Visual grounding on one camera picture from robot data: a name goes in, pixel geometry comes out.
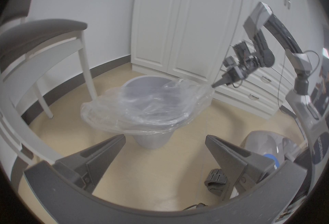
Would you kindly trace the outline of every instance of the transparent plastic bag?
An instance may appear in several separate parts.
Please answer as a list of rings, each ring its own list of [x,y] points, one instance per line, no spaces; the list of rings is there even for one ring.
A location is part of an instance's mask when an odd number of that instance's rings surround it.
[[[81,105],[96,129],[129,135],[164,134],[190,123],[211,104],[208,84],[177,79],[164,86],[115,87]]]

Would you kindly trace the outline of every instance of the white chair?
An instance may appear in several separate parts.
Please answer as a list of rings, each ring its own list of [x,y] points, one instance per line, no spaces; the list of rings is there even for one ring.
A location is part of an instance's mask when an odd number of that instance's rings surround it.
[[[4,11],[1,23],[27,16],[31,0],[15,1]],[[15,107],[30,87],[49,117],[52,113],[43,99],[37,80],[64,58],[78,52],[90,96],[97,93],[89,70],[83,31],[87,24],[66,19],[46,19],[20,24],[0,34],[0,70],[23,57],[5,77],[0,78],[0,130],[10,147],[28,164],[32,161],[21,150],[21,143],[40,158],[54,163],[62,156],[47,146],[20,117]]]

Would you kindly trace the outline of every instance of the chair backrest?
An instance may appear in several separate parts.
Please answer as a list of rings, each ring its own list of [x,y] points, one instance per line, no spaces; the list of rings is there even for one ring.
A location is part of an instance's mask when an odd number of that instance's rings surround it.
[[[11,20],[27,17],[29,14],[31,0],[9,0],[1,17],[0,25]]]

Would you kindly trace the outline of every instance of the white wardrobe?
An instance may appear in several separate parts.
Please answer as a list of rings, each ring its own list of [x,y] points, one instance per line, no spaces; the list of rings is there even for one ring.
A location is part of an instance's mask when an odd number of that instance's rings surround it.
[[[131,39],[133,70],[213,83],[226,68],[225,57],[235,56],[232,46],[246,40],[243,23],[259,2],[268,4],[292,33],[303,51],[321,53],[322,41],[310,46],[308,0],[135,0]],[[276,39],[264,28],[275,55],[272,68],[258,69],[240,87],[220,86],[214,98],[269,118],[293,87],[295,72]],[[318,58],[312,57],[312,65]]]

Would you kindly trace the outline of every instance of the cabinet handle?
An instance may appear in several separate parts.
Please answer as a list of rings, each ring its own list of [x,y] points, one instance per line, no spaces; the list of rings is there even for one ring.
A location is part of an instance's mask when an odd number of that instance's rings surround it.
[[[265,83],[270,83],[270,82],[272,82],[269,78],[267,78],[267,77],[265,77],[265,76],[262,76],[262,77],[261,77],[261,80],[262,80],[262,82],[265,82]]]
[[[255,95],[252,95],[252,94],[249,94],[249,98],[256,101],[256,100],[259,100],[259,97],[255,96]]]

